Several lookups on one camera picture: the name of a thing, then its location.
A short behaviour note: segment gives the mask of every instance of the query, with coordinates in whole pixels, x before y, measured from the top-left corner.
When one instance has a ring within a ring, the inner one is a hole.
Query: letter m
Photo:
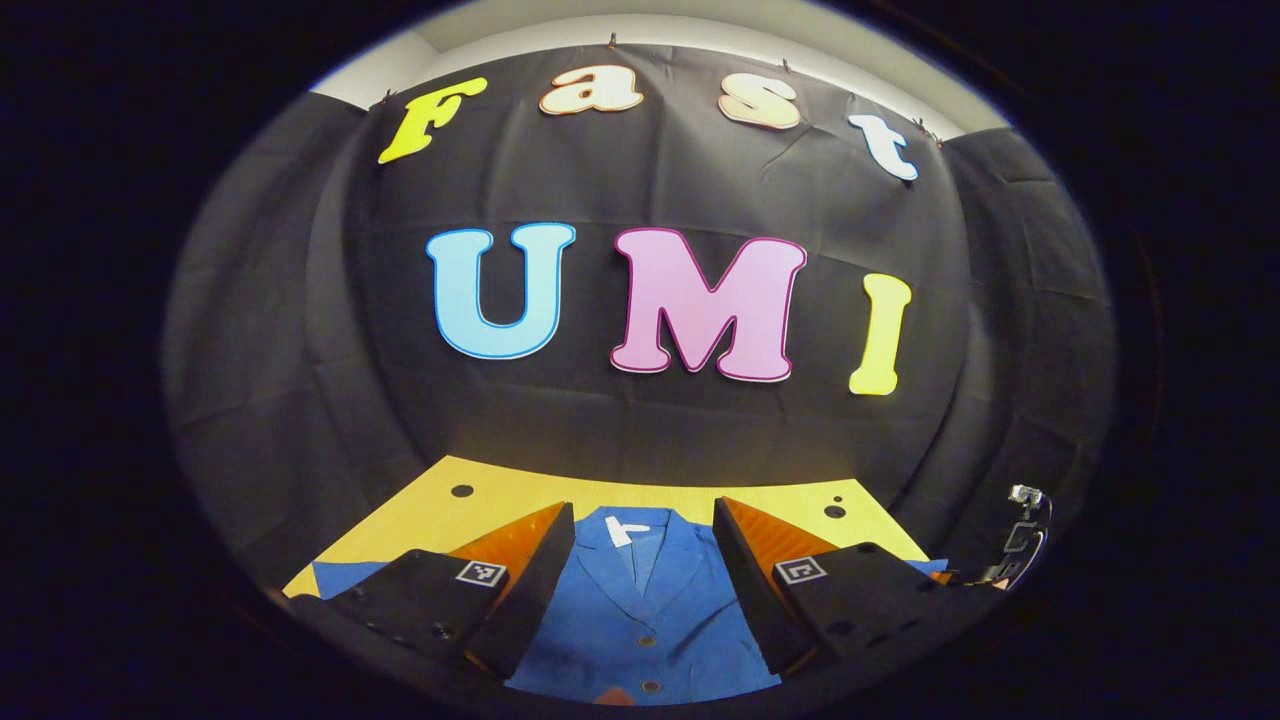
[[[713,290],[694,260],[689,242],[663,228],[627,231],[618,252],[631,261],[631,301],[626,338],[609,361],[628,373],[660,373],[671,354],[660,346],[667,319],[685,368],[696,373],[733,324],[733,342],[716,368],[730,378],[773,383],[791,375],[786,357],[791,286],[805,264],[794,242],[749,240]]]

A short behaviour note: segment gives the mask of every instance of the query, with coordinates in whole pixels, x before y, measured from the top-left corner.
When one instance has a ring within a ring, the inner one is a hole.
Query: jacket lapel
[[[694,527],[672,510],[667,520],[667,534],[662,539],[662,550],[658,551],[658,560],[653,566],[653,577],[649,578],[649,587],[644,593],[645,605],[652,609],[654,616],[660,615],[692,582],[705,559],[707,553]]]
[[[644,594],[609,539],[604,518],[662,525],[667,529]],[[628,616],[653,626],[657,616],[692,582],[707,559],[694,527],[673,510],[599,507],[577,524],[577,560],[591,582]]]
[[[653,612],[640,596],[635,578],[627,571],[618,551],[609,541],[604,527],[604,516],[614,509],[600,507],[579,523],[576,532],[577,561],[591,582],[608,596],[620,610],[631,618],[645,623],[653,621]]]

